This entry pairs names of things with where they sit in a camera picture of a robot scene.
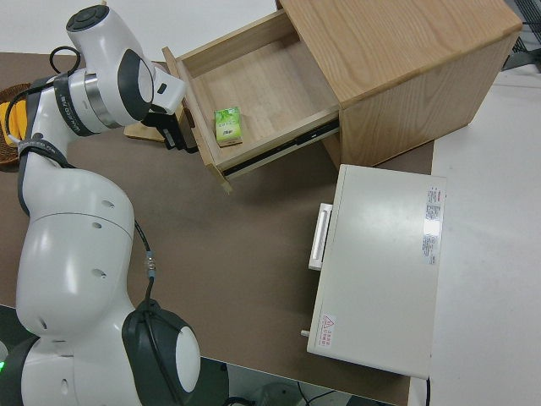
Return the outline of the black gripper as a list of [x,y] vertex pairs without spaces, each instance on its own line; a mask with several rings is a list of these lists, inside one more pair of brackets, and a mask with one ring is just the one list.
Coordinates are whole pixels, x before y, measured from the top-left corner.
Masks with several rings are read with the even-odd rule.
[[149,112],[142,124],[157,129],[166,141],[167,149],[176,148],[179,151],[187,148],[183,134],[179,128],[176,115],[160,112]]

